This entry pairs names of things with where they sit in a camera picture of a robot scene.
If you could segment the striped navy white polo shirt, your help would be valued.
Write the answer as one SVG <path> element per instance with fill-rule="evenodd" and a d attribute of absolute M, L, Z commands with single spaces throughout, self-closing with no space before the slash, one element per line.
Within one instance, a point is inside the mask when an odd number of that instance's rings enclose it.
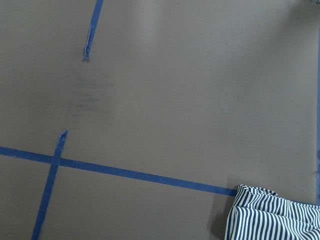
<path fill-rule="evenodd" d="M 226 240 L 318 240 L 320 208 L 240 184 L 229 211 Z"/>

